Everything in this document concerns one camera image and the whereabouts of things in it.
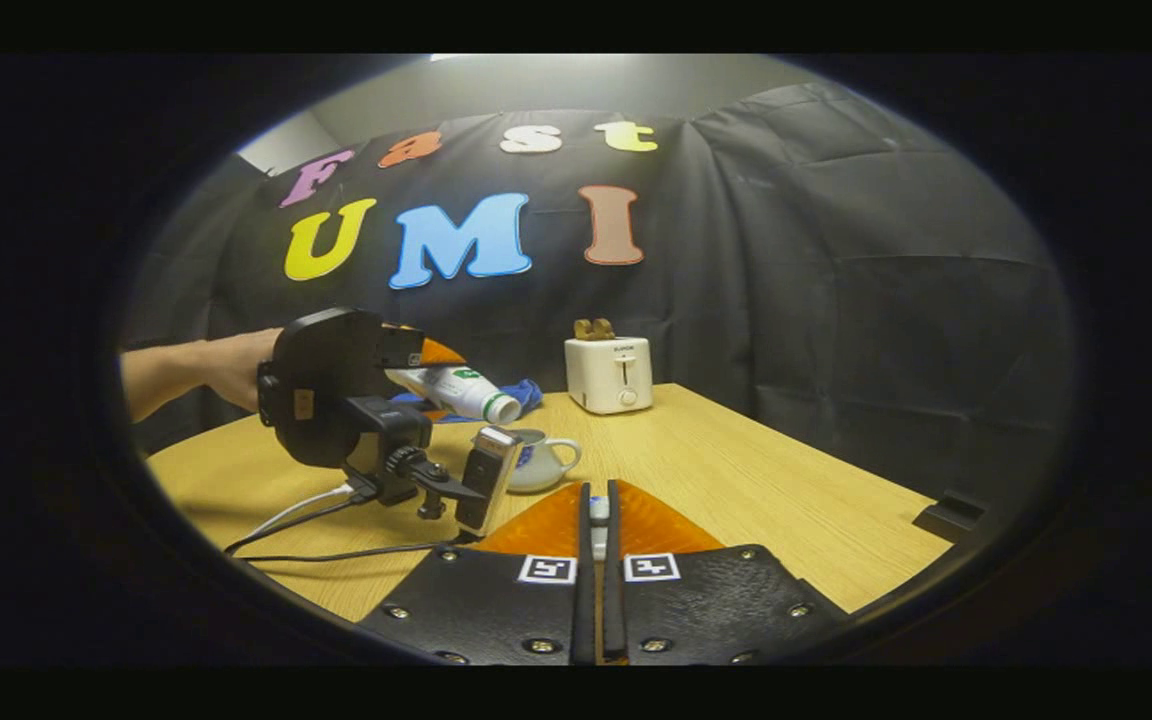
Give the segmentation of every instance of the yellow letter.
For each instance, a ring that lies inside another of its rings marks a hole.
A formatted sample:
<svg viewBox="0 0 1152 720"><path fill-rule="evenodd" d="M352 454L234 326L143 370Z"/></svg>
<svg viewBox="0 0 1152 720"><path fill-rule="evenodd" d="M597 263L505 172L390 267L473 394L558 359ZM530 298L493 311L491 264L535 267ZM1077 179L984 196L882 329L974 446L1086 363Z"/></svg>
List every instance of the yellow letter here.
<svg viewBox="0 0 1152 720"><path fill-rule="evenodd" d="M607 141L608 145L612 145L616 150L628 150L630 152L650 152L657 149L657 143L639 141L639 132L643 135L652 135L654 129L646 128L643 126L637 126L631 123L630 120L622 120L617 123L602 123L600 126L594 126L594 129L600 129L600 131L606 132L602 137Z"/></svg>
<svg viewBox="0 0 1152 720"><path fill-rule="evenodd" d="M339 268L353 252L353 247L358 241L358 232L362 229L362 218L372 205L376 205L376 197L365 197L340 209L338 241L332 250L317 258L312 253L314 238L319 236L319 228L323 227L324 220L328 219L329 213L316 213L293 225L291 245L287 249L287 264L285 264L287 276L293 281L308 281Z"/></svg>

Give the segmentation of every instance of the person's hand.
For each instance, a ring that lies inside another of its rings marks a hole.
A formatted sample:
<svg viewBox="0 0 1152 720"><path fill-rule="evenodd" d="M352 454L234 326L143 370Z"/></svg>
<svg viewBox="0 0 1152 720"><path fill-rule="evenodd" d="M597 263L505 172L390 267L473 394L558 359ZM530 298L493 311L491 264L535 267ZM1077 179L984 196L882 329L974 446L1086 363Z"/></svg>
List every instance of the person's hand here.
<svg viewBox="0 0 1152 720"><path fill-rule="evenodd" d="M274 355L282 328L270 328L206 341L200 349L202 382L249 414L260 410L256 369Z"/></svg>

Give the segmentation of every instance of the tube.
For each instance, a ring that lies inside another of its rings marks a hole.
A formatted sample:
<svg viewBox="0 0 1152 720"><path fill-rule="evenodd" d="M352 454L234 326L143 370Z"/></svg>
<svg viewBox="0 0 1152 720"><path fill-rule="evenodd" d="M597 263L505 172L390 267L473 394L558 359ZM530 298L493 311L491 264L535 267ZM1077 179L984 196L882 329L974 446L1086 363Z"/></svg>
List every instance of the tube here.
<svg viewBox="0 0 1152 720"><path fill-rule="evenodd" d="M462 418L506 425L522 415L522 406L477 370L465 365L385 370L391 381L425 397L440 410Z"/></svg>

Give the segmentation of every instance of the letter m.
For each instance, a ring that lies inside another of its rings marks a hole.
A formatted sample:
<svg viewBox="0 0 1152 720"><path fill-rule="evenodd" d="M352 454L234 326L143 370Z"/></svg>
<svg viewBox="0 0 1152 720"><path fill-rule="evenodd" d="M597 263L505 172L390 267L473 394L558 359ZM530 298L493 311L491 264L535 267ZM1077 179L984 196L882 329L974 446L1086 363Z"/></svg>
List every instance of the letter m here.
<svg viewBox="0 0 1152 720"><path fill-rule="evenodd" d="M397 223L403 225L403 245L389 287L406 290L427 283L434 274L425 266L426 253L444 279L453 279L471 248L476 252L467 272L476 278L526 272L531 258L518 245L518 211L524 205L526 196L518 192L484 197L461 227L438 205L397 215Z"/></svg>

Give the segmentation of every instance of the cup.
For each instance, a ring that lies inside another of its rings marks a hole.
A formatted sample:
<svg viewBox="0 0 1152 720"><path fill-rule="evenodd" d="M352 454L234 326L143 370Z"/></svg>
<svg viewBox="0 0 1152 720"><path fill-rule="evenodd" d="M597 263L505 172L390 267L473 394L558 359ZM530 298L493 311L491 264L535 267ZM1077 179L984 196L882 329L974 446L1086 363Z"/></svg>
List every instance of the cup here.
<svg viewBox="0 0 1152 720"><path fill-rule="evenodd" d="M513 477L509 478L509 492L531 493L547 491L556 486L558 480L563 478L567 470L571 470L579 462L579 444L567 438L550 438L540 430L511 430L522 441L522 452L518 454L518 464L513 468ZM554 446L566 445L576 450L576 456L571 462L563 464L558 460Z"/></svg>

